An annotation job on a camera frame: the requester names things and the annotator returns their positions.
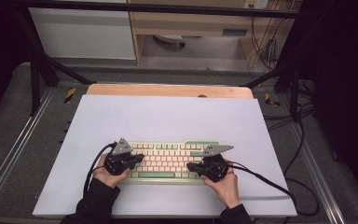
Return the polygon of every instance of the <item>keyboard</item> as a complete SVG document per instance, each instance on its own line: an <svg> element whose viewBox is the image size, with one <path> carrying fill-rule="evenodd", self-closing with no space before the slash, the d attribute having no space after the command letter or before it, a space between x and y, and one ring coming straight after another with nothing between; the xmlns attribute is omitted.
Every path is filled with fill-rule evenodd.
<svg viewBox="0 0 358 224"><path fill-rule="evenodd" d="M198 185L203 184L199 175L189 172L189 162L201 162L200 153L208 145L219 145L217 141L175 142L128 142L132 155L144 154L122 184Z"/></svg>

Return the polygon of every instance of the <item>hand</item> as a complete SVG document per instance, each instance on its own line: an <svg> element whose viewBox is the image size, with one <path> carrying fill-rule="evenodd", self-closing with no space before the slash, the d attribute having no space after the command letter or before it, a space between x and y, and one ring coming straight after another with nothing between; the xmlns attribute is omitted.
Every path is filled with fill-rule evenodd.
<svg viewBox="0 0 358 224"><path fill-rule="evenodd" d="M240 204L240 196L238 193L238 178L234 174L234 169L228 168L225 178L214 183L211 179L205 175L201 176L204 184L211 187L216 193L219 200L231 209Z"/></svg>
<svg viewBox="0 0 358 224"><path fill-rule="evenodd" d="M130 169L127 169L123 172L123 174L121 175L111 175L109 174L109 172L107 172L107 170L103 167L103 163L106 159L107 154L103 154L98 162L97 167L101 167L98 168L96 170L94 170L94 172L92 172L92 175L94 178L100 180L101 182L103 182L105 185L109 186L110 188L114 188L118 182L120 182L121 180L127 178L127 175L130 172Z"/></svg>

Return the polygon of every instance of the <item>space bar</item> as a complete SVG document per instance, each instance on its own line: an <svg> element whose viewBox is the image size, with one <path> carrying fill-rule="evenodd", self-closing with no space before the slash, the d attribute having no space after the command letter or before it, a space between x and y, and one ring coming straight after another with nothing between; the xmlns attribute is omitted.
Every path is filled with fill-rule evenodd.
<svg viewBox="0 0 358 224"><path fill-rule="evenodd" d="M140 172L140 178L175 178L175 173L172 172Z"/></svg>

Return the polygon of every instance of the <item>black sleeve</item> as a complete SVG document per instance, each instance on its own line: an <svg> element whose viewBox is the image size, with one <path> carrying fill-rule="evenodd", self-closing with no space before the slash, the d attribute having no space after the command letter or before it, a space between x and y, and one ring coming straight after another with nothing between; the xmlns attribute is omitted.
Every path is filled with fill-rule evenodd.
<svg viewBox="0 0 358 224"><path fill-rule="evenodd" d="M76 212L65 216L61 224L107 224L112 216L112 206L120 189L108 187L98 179L92 178L89 192L77 204Z"/></svg>
<svg viewBox="0 0 358 224"><path fill-rule="evenodd" d="M243 204L231 209L226 208L221 214L223 224L252 224L252 220Z"/></svg>

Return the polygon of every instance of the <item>white table surface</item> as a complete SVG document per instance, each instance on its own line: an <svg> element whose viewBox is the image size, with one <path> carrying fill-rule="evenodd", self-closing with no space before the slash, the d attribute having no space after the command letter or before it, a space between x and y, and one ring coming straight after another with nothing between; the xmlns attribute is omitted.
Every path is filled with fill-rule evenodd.
<svg viewBox="0 0 358 224"><path fill-rule="evenodd" d="M223 157L287 189L257 100L84 95L34 209L38 217L72 214L98 152L127 141L218 140ZM236 170L241 202L253 217L296 216L290 198ZM207 186L120 185L114 217L218 217L225 208Z"/></svg>

